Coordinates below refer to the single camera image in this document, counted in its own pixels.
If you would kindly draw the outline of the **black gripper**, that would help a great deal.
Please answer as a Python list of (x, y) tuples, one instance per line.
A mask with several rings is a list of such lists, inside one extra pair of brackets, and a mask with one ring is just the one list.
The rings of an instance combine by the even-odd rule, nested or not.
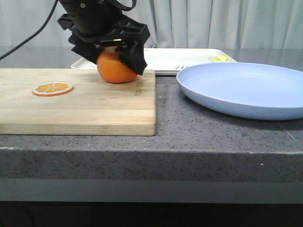
[(136, 74), (142, 75), (147, 63), (144, 59), (143, 45), (150, 37), (146, 24), (139, 23), (123, 14), (130, 11), (117, 0), (61, 0), (59, 1), (66, 11), (58, 19), (63, 30), (70, 30), (68, 42), (77, 55), (97, 64), (102, 48), (100, 44), (108, 40), (123, 40), (116, 48), (118, 59)]

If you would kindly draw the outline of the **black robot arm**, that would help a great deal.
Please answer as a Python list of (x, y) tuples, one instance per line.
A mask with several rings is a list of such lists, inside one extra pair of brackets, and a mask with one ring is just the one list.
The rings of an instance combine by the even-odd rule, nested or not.
[(150, 37), (146, 24), (139, 23), (123, 14), (130, 7), (117, 0), (62, 0), (65, 9), (58, 19), (63, 30), (70, 30), (69, 43), (72, 51), (86, 60), (96, 63), (107, 47), (114, 47), (119, 60), (137, 74), (147, 67), (144, 45)]

